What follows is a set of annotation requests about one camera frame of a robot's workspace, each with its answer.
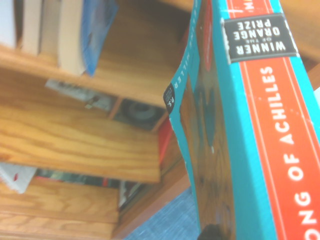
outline wooden bookshelf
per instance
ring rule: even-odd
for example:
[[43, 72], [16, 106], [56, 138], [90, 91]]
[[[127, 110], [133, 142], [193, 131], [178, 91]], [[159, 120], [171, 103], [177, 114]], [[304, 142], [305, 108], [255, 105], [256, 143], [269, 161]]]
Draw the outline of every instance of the wooden bookshelf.
[[158, 135], [0, 68], [0, 161], [143, 183], [160, 181]]
[[24, 194], [0, 183], [0, 238], [109, 240], [118, 190], [33, 179]]
[[190, 14], [154, 0], [117, 3], [94, 77], [70, 74], [56, 59], [2, 46], [0, 67], [164, 108], [162, 95], [180, 64], [178, 45]]

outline book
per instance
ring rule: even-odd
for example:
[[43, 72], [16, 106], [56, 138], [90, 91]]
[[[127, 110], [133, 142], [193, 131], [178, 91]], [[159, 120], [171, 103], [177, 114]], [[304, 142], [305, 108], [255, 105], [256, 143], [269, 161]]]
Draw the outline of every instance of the book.
[[107, 95], [105, 93], [75, 86], [73, 84], [65, 83], [55, 79], [49, 79], [45, 83], [45, 87], [86, 103], [84, 107], [87, 109], [95, 107], [110, 112], [117, 100], [116, 97]]
[[278, 0], [195, 0], [163, 99], [200, 231], [320, 239], [320, 110]]
[[10, 189], [17, 191], [19, 194], [23, 194], [36, 170], [36, 167], [1, 162], [0, 178]]
[[56, 170], [38, 169], [35, 178], [55, 182], [91, 185], [104, 188], [119, 188], [118, 180], [108, 179], [106, 177], [89, 176]]
[[22, 50], [37, 56], [40, 50], [42, 0], [23, 1]]
[[58, 64], [74, 74], [85, 71], [81, 46], [83, 0], [61, 0], [58, 31]]
[[123, 210], [132, 199], [144, 188], [145, 184], [132, 181], [120, 181], [119, 184], [119, 210]]
[[19, 14], [22, 2], [19, 0], [0, 1], [0, 44], [15, 49], [22, 31], [22, 18]]
[[81, 26], [82, 56], [86, 72], [93, 76], [100, 52], [119, 6], [114, 0], [84, 0]]
[[114, 0], [61, 0], [58, 63], [62, 69], [94, 75], [117, 10]]
[[44, 0], [40, 52], [54, 58], [58, 57], [58, 34], [61, 0]]

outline book on shelf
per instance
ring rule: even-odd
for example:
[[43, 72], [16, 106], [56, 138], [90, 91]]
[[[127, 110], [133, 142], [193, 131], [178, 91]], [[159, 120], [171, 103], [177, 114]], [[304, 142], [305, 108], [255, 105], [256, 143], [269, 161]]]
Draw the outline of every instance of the book on shelf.
[[79, 185], [91, 185], [104, 188], [119, 188], [119, 181], [107, 177], [89, 176], [57, 170], [38, 169], [36, 179], [65, 182]]
[[120, 181], [119, 210], [123, 210], [132, 199], [144, 188], [145, 184], [132, 181]]
[[22, 35], [23, 0], [0, 1], [0, 44], [15, 49]]
[[8, 188], [23, 194], [37, 168], [0, 162], [0, 178]]
[[2, 0], [0, 44], [44, 58], [61, 69], [95, 74], [119, 6], [115, 0]]
[[40, 50], [42, 0], [23, 1], [22, 50], [37, 56]]
[[93, 76], [117, 10], [114, 0], [61, 0], [58, 64], [62, 69]]
[[40, 53], [58, 58], [58, 32], [60, 23], [61, 0], [44, 0]]

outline dark object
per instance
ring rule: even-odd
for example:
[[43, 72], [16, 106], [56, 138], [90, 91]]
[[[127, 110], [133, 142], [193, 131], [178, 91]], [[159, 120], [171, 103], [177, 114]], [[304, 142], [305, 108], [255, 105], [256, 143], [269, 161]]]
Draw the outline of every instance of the dark object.
[[222, 240], [219, 226], [213, 224], [205, 226], [197, 240]]
[[114, 116], [114, 120], [150, 131], [165, 111], [160, 107], [125, 99]]
[[231, 63], [298, 54], [282, 13], [228, 19], [222, 27]]

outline teal book cover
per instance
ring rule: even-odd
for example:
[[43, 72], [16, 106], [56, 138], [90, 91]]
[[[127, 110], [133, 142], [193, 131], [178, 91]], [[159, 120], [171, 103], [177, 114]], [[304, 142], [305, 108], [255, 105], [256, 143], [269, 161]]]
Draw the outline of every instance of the teal book cover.
[[194, 0], [163, 95], [221, 239], [320, 239], [320, 111], [278, 0]]

